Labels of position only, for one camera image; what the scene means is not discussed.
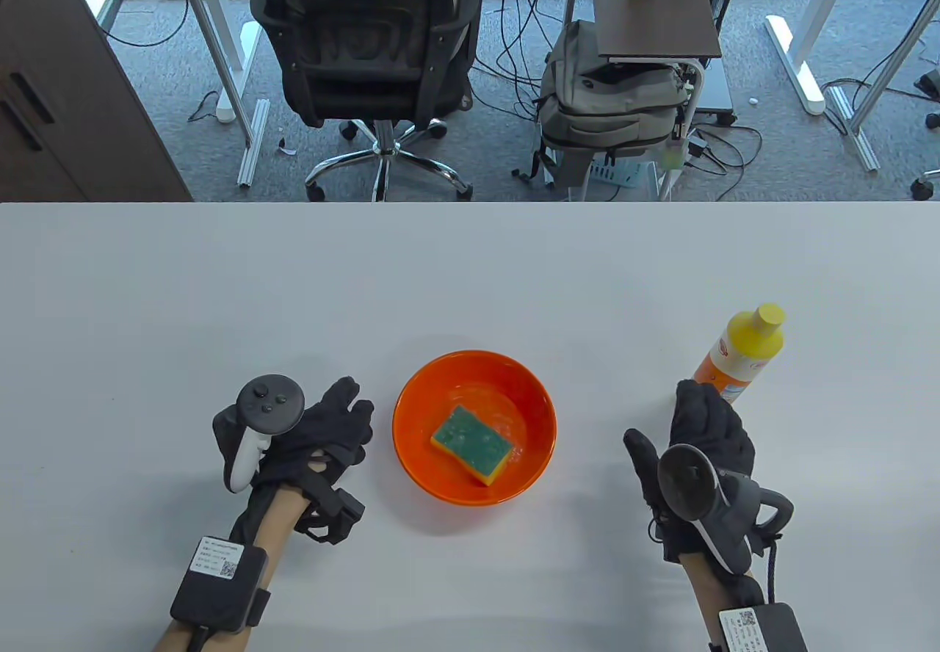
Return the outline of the person's left hand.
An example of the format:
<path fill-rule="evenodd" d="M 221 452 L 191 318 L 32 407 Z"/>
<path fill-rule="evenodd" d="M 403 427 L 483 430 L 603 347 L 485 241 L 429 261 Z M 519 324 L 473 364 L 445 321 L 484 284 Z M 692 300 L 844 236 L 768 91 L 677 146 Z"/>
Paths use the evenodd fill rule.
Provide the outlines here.
<path fill-rule="evenodd" d="M 340 377 L 308 407 L 301 386 L 285 374 L 249 380 L 212 421 L 226 490 L 290 487 L 318 500 L 365 460 L 374 406 L 360 390 L 352 377 Z"/>

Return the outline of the person's right hand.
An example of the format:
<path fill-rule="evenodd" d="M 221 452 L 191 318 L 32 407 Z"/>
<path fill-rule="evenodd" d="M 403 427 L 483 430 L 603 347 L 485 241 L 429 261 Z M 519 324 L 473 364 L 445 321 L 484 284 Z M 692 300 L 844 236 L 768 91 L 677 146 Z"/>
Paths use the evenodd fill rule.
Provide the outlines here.
<path fill-rule="evenodd" d="M 682 380 L 677 385 L 676 396 L 669 443 L 692 445 L 707 455 L 715 468 L 751 477 L 756 456 L 754 444 L 741 417 L 716 387 Z M 637 428 L 626 430 L 622 441 L 632 460 L 643 498 L 654 515 L 665 561 L 679 562 L 684 555 L 701 554 L 712 568 L 719 568 L 719 562 L 695 526 L 679 518 L 662 497 L 657 478 L 660 457 L 651 441 Z"/>

